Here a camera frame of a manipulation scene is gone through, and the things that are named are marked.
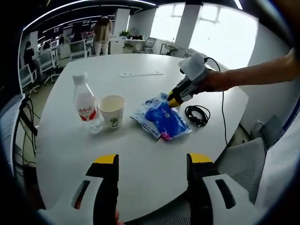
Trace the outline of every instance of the blue plastic bag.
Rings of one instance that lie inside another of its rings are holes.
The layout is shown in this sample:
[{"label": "blue plastic bag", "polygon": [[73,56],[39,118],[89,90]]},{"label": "blue plastic bag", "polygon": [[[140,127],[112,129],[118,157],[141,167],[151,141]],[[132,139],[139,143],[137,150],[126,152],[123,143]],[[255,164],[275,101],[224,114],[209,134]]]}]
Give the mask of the blue plastic bag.
[{"label": "blue plastic bag", "polygon": [[171,109],[166,99],[167,94],[161,93],[158,97],[147,100],[131,118],[157,139],[163,137],[171,140],[191,132],[182,115],[177,109]]}]

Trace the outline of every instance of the computer monitor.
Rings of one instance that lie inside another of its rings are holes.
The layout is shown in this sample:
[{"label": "computer monitor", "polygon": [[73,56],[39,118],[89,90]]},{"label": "computer monitor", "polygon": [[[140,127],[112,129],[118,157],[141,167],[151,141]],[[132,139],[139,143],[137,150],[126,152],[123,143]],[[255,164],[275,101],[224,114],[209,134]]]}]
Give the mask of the computer monitor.
[{"label": "computer monitor", "polygon": [[59,44],[58,40],[51,42],[51,48],[58,46],[58,44]]}]

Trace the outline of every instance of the plastic water bottle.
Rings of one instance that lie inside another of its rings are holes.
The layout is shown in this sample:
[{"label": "plastic water bottle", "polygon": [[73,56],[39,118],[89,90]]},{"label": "plastic water bottle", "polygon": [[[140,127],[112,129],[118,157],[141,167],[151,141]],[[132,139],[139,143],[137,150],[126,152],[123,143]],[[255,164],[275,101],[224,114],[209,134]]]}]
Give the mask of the plastic water bottle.
[{"label": "plastic water bottle", "polygon": [[87,129],[95,134],[102,128],[102,121],[99,115],[97,100],[88,85],[87,74],[73,75],[75,84],[74,104],[81,120]]}]

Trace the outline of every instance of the desk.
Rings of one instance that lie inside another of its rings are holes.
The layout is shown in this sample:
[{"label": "desk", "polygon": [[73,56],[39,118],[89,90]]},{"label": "desk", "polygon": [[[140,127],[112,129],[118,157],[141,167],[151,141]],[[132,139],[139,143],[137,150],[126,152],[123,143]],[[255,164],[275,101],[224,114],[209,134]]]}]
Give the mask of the desk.
[{"label": "desk", "polygon": [[[130,115],[147,99],[168,93],[183,78],[180,58],[154,54],[117,54],[92,57],[67,64],[45,104],[37,136],[37,179],[46,208],[64,191],[74,190],[100,155],[117,153],[120,158],[117,209],[124,222],[147,215],[186,191],[186,155],[198,152],[213,161],[226,147],[221,112],[222,93],[201,93],[180,107],[203,105],[211,112],[203,128],[170,142],[156,141]],[[121,78],[125,72],[164,75]],[[123,125],[90,135],[73,105],[73,74],[88,73],[97,98],[121,95],[126,99]],[[227,140],[233,136],[245,111],[248,96],[238,87],[225,92]]]},{"label": "desk", "polygon": [[122,54],[125,42],[136,43],[136,45],[141,45],[143,42],[145,42],[145,40],[120,39],[120,38],[111,38],[109,39],[109,41],[111,42],[110,54]]}]

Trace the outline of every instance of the paper cup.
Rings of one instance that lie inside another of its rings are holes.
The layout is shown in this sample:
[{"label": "paper cup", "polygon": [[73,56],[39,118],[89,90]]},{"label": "paper cup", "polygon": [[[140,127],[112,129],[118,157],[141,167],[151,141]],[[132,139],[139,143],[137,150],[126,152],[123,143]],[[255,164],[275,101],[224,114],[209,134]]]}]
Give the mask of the paper cup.
[{"label": "paper cup", "polygon": [[123,120],[125,99],[118,95],[109,95],[100,100],[98,108],[106,124],[111,128],[119,128]]}]

